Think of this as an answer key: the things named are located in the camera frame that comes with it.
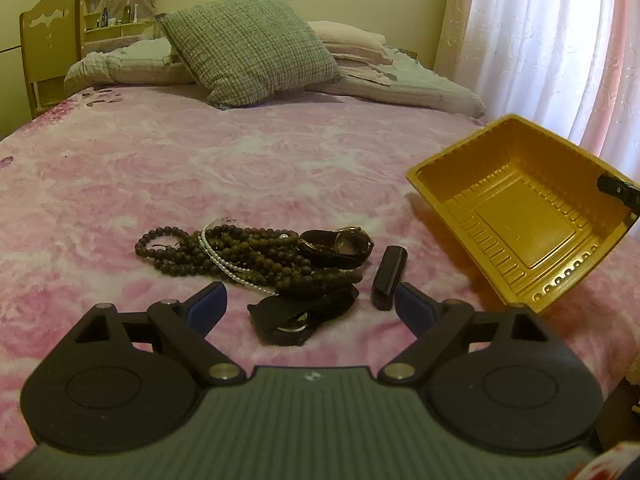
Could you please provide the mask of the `gold plastic tray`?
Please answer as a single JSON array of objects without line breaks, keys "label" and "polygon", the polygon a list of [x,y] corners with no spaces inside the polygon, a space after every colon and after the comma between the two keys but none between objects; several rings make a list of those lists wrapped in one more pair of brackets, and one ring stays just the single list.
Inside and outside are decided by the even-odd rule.
[{"label": "gold plastic tray", "polygon": [[585,278],[631,231],[639,207],[598,190],[602,159],[506,115],[419,162],[407,179],[504,304],[537,313]]}]

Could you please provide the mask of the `small black rectangular case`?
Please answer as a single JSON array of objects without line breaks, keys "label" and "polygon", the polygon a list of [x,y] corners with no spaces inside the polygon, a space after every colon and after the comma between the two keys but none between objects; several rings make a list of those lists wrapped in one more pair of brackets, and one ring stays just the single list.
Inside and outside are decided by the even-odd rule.
[{"label": "small black rectangular case", "polygon": [[404,274],[408,252],[401,246],[387,246],[371,287],[372,304],[381,311],[393,307],[395,290]]}]

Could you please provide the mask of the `black leather strap watch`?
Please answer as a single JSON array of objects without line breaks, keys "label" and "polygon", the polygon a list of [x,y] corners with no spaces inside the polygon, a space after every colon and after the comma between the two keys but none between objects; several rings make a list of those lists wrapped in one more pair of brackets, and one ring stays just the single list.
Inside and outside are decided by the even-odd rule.
[{"label": "black leather strap watch", "polygon": [[302,346],[324,323],[344,315],[359,296],[354,285],[299,297],[270,296],[247,306],[257,335],[275,346]]}]

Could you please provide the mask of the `white pink curtain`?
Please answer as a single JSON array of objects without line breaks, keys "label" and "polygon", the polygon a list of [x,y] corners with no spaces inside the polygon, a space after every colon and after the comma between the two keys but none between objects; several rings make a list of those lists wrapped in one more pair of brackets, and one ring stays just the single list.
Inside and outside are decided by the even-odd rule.
[{"label": "white pink curtain", "polygon": [[639,0],[447,0],[435,70],[639,177]]}]

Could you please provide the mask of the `pink floral bedspread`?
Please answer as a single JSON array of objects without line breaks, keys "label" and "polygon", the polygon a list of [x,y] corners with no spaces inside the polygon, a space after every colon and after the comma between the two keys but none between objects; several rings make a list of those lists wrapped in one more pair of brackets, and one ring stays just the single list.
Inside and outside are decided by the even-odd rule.
[{"label": "pink floral bedspread", "polygon": [[[639,448],[591,438],[542,455],[456,436],[413,388],[378,381],[416,341],[371,287],[387,246],[409,283],[480,312],[504,304],[407,172],[485,128],[434,110],[302,93],[217,110],[192,87],[85,90],[1,144],[1,465],[6,479],[579,479],[639,474]],[[360,226],[354,270],[298,248]],[[135,450],[37,444],[26,380],[96,304],[143,312],[213,282],[227,310],[207,341],[245,382],[209,389],[177,430]],[[359,296],[302,346],[260,338],[247,306],[354,285]],[[639,245],[629,233],[537,313],[609,393],[639,350]]]}]

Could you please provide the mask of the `grey folded quilt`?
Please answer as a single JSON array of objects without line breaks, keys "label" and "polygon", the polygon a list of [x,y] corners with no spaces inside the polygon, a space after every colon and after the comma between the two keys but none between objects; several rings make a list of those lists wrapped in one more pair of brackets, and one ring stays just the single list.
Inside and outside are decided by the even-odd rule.
[{"label": "grey folded quilt", "polygon": [[[313,92],[354,96],[385,104],[432,108],[480,119],[486,107],[468,88],[439,76],[395,48],[386,53],[390,65],[339,60],[341,79],[333,84],[311,84]],[[193,77],[169,52],[165,38],[141,40],[111,52],[91,52],[68,70],[64,87],[77,92],[91,86],[178,86]]]}]

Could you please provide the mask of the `wooden shelf with bottles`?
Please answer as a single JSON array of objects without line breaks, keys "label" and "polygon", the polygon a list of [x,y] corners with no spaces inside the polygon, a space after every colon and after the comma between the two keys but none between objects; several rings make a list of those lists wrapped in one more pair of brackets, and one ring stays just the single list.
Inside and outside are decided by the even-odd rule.
[{"label": "wooden shelf with bottles", "polygon": [[112,15],[104,0],[82,0],[82,22],[85,54],[113,51],[157,35],[155,21],[142,18],[137,3],[128,2],[121,14]]}]

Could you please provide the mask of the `wooden chair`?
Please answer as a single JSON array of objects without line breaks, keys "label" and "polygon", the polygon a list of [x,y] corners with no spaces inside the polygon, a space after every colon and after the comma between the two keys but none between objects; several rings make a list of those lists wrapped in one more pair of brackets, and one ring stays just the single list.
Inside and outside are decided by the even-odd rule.
[{"label": "wooden chair", "polygon": [[32,119],[68,97],[64,80],[82,57],[82,0],[40,0],[20,15],[23,73]]}]

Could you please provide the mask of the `grey checked pillow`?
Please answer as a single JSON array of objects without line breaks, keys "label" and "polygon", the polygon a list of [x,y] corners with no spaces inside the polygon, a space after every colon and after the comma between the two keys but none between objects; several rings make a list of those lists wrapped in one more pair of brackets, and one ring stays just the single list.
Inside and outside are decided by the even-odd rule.
[{"label": "grey checked pillow", "polygon": [[332,54],[286,0],[217,0],[156,21],[214,107],[250,106],[341,78]]}]

